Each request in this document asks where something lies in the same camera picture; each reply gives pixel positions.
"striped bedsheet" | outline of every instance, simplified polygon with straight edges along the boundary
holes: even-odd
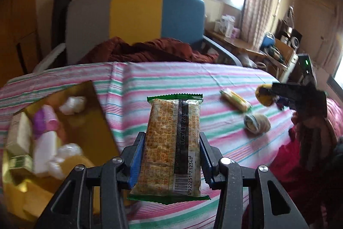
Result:
[[[196,63],[102,63],[78,65],[12,79],[0,91],[0,152],[11,116],[29,103],[69,85],[92,80],[114,139],[120,149],[146,131],[150,113],[147,96],[171,93],[202,93],[200,129],[210,144],[240,165],[257,167],[270,163],[278,148],[289,141],[291,111],[263,107],[255,98],[258,85],[276,79],[266,72],[218,64]],[[253,112],[268,116],[271,130],[253,136],[244,130],[243,114],[220,99],[219,90],[229,87],[246,100]],[[211,200],[172,205],[141,202],[128,215],[130,228],[212,228],[219,191],[202,178],[202,193]],[[248,192],[244,191],[247,204]]]

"barcode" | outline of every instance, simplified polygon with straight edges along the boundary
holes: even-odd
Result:
[[[188,174],[175,174],[175,192],[188,191]]]

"wooden cabinet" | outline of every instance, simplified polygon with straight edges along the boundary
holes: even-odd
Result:
[[[36,0],[0,0],[0,87],[9,79],[30,73],[39,62]],[[22,68],[18,45],[25,67]]]

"gold box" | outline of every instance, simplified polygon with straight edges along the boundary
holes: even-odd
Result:
[[[75,115],[62,114],[58,108],[70,96],[86,97],[85,110]],[[18,113],[23,111],[32,119],[44,104],[54,108],[66,131],[67,142],[78,144],[82,148],[83,155],[95,166],[102,165],[112,157],[120,155],[91,81],[48,95]],[[11,155],[4,150],[2,182],[6,207],[11,216],[15,216],[16,221],[23,221],[25,224],[32,225],[37,217],[24,210],[25,193],[28,191],[27,182],[33,183],[50,193],[55,193],[62,181],[53,177],[38,178],[34,175],[18,179],[12,176],[9,170],[10,158]]]

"yellow chair panel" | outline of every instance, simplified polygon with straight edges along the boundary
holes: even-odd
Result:
[[[161,37],[163,0],[111,0],[109,37],[128,44]]]

